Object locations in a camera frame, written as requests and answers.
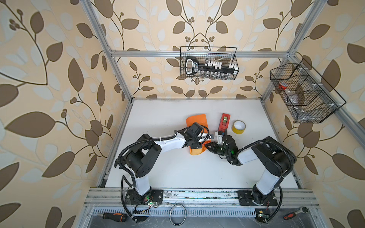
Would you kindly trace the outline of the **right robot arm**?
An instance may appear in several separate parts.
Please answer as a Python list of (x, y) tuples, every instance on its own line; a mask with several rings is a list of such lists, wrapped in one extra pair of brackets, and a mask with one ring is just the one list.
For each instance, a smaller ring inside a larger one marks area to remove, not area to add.
[(297, 161), (292, 151), (270, 136), (239, 149), (235, 140), (230, 135), (225, 135), (222, 138), (222, 144), (210, 142), (205, 145), (205, 148), (213, 154), (222, 156), (234, 166), (241, 166), (255, 160), (261, 161), (265, 170), (248, 197), (257, 205), (266, 203), (272, 192), (293, 171)]

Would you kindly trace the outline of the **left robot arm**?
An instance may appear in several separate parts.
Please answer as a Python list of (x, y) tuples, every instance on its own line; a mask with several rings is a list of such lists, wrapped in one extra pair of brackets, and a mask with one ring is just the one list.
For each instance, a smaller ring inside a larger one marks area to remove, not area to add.
[(137, 195), (144, 197), (152, 189), (148, 174), (162, 153), (185, 147), (201, 149), (205, 141), (210, 139), (208, 127), (197, 122), (182, 130), (175, 130), (171, 136), (153, 138), (144, 134), (119, 153), (114, 167), (127, 172)]

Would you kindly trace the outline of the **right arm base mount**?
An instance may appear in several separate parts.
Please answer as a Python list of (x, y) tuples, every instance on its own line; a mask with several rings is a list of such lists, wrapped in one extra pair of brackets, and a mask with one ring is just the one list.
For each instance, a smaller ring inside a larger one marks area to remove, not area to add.
[(240, 190), (237, 195), (241, 206), (278, 206), (274, 191), (263, 195), (259, 190)]

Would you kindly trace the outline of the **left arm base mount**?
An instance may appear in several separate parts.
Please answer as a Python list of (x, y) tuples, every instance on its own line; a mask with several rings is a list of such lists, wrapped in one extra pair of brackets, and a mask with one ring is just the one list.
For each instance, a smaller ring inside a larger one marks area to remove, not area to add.
[(158, 206), (163, 202), (163, 190), (160, 189), (150, 189), (144, 195), (139, 195), (137, 190), (131, 189), (127, 191), (125, 200), (128, 204), (131, 205), (150, 205), (150, 206)]

